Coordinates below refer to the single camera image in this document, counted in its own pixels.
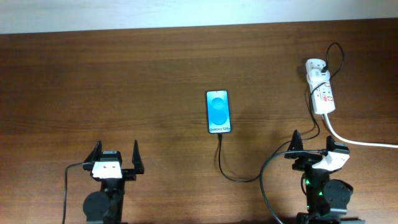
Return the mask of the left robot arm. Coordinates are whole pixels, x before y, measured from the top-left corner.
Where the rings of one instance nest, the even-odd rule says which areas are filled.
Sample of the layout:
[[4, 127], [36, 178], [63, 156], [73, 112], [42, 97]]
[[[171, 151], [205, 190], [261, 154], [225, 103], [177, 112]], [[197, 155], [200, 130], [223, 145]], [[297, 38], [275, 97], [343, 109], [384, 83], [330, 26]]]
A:
[[144, 173], [144, 165], [139, 153], [138, 142], [134, 141], [132, 169], [122, 168], [119, 151], [103, 151], [102, 143], [96, 146], [84, 160], [83, 169], [101, 183], [99, 191], [89, 194], [83, 202], [83, 212], [87, 223], [115, 224], [122, 222], [125, 183], [135, 181]]

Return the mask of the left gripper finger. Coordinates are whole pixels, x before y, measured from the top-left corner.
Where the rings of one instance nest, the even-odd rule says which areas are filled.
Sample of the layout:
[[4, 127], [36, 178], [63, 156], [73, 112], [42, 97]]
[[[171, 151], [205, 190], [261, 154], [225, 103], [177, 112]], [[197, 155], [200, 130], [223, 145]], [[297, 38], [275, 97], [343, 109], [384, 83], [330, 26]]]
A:
[[139, 146], [137, 140], [134, 141], [132, 164], [134, 165], [134, 170], [144, 170], [144, 165], [142, 163], [141, 155], [139, 153]]
[[102, 150], [102, 142], [98, 141], [94, 149], [89, 153], [87, 158], [84, 160], [84, 163], [93, 163], [97, 161], [100, 157], [101, 150]]

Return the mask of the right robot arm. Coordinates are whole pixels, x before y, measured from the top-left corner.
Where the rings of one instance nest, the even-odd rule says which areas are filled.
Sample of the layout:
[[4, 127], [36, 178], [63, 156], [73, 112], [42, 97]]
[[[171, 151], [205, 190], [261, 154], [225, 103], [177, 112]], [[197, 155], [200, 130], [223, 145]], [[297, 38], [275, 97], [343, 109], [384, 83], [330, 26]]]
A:
[[365, 223], [359, 218], [345, 218], [347, 205], [354, 188], [345, 181], [331, 179], [330, 175], [343, 167], [349, 159], [347, 145], [326, 138], [326, 148], [320, 152], [304, 151], [299, 131], [295, 130], [286, 159], [293, 159], [293, 170], [303, 172], [302, 190], [307, 199], [307, 212], [298, 213], [299, 224]]

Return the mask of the blue Galaxy smartphone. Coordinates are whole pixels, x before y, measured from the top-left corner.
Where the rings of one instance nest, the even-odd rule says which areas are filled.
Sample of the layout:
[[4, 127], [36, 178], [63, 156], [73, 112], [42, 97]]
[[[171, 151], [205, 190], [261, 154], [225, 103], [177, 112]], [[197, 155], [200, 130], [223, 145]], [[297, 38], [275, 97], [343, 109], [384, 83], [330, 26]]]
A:
[[208, 131], [210, 134], [231, 132], [228, 92], [215, 90], [206, 92]]

